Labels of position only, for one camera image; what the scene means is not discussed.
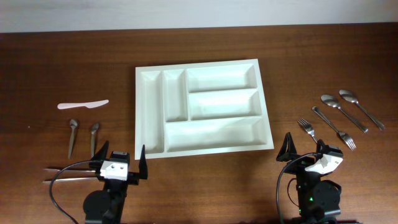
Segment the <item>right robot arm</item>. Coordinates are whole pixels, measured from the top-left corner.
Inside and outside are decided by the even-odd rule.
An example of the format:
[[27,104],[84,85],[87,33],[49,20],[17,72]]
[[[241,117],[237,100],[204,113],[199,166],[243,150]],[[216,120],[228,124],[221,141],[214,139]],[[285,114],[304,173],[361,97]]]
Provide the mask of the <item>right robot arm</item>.
[[292,222],[336,223],[336,216],[341,213],[342,188],[334,181],[322,180],[322,177],[331,174],[343,162],[342,150],[329,146],[320,139],[315,152],[299,155],[292,135],[287,133],[276,161],[286,163],[276,183],[275,196],[280,222],[284,222],[279,202],[280,182],[284,174],[292,174],[296,180],[300,215],[293,218]]

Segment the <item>metal tablespoon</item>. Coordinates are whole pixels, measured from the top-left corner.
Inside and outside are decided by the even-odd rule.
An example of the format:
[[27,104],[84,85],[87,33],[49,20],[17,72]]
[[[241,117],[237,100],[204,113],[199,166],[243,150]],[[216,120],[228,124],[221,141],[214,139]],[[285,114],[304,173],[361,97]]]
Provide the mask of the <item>metal tablespoon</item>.
[[379,119],[377,119],[373,114],[368,112],[363,106],[359,104],[358,97],[352,91],[340,90],[339,94],[344,100],[356,104],[357,107],[360,108],[380,130],[386,129],[385,125]]
[[368,127],[366,127],[361,122],[359,122],[356,118],[354,118],[350,114],[348,114],[341,107],[341,104],[337,100],[336,97],[334,97],[333,95],[324,94],[324,95],[321,96],[321,100],[322,100],[322,102],[324,102],[324,104],[326,104],[328,106],[331,106],[333,108],[339,109],[352,123],[354,123],[360,130],[362,130],[363,133],[367,133],[368,132]]

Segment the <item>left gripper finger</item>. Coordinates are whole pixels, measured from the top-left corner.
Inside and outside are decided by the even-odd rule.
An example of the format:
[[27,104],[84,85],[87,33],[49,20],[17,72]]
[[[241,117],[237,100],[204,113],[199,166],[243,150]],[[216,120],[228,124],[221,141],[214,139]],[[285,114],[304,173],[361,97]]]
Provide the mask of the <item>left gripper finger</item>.
[[147,180],[148,179],[148,167],[146,162],[146,147],[142,146],[141,155],[139,159],[139,178]]
[[103,161],[108,153],[109,141],[106,141],[102,148],[93,156],[94,161]]

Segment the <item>short metal fork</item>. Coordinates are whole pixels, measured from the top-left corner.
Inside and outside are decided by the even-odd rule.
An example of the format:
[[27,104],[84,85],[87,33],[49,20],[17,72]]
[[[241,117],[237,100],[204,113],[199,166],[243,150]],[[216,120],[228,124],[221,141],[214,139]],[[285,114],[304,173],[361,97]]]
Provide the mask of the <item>short metal fork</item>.
[[318,139],[315,136],[315,130],[313,128],[313,126],[305,119],[300,118],[297,120],[298,124],[307,132],[307,134],[309,134],[312,139],[317,142]]

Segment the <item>long metal fork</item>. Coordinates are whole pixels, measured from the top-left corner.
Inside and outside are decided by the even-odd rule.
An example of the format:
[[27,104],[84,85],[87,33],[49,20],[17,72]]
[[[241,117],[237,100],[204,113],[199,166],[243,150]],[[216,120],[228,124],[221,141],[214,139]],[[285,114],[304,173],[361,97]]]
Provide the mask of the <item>long metal fork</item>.
[[320,109],[316,106],[312,107],[312,110],[319,115],[319,117],[321,117],[322,120],[324,120],[339,136],[339,138],[345,142],[345,144],[352,150],[354,151],[356,149],[356,145],[352,139],[352,137],[347,134],[344,133],[342,131],[340,131],[339,129],[337,129],[337,127],[320,111]]

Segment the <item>metal serving tongs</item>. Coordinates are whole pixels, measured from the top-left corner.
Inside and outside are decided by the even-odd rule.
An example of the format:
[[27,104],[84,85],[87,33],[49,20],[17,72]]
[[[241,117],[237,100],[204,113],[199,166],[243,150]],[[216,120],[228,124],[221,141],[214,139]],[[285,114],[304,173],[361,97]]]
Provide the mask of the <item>metal serving tongs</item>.
[[[56,169],[56,168],[45,168],[44,170],[46,171],[50,171],[50,172],[59,172],[60,169]],[[88,173],[93,173],[93,170],[66,170],[66,172],[88,172]],[[74,181],[81,181],[81,180],[96,180],[97,177],[66,177],[66,178],[60,178],[55,180],[55,182],[74,182]],[[51,179],[46,179],[43,180],[42,183],[43,184],[50,184],[51,183]]]

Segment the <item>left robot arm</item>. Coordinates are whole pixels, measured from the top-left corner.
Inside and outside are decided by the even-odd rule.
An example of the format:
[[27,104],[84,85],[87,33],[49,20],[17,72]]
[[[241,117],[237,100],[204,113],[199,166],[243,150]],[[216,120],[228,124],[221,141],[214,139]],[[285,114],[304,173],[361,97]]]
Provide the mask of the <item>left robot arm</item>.
[[86,223],[120,223],[130,185],[148,178],[145,147],[141,149],[139,171],[130,172],[130,155],[127,152],[113,151],[106,157],[109,142],[90,159],[89,167],[95,171],[96,178],[104,183],[101,190],[90,193],[83,202]]

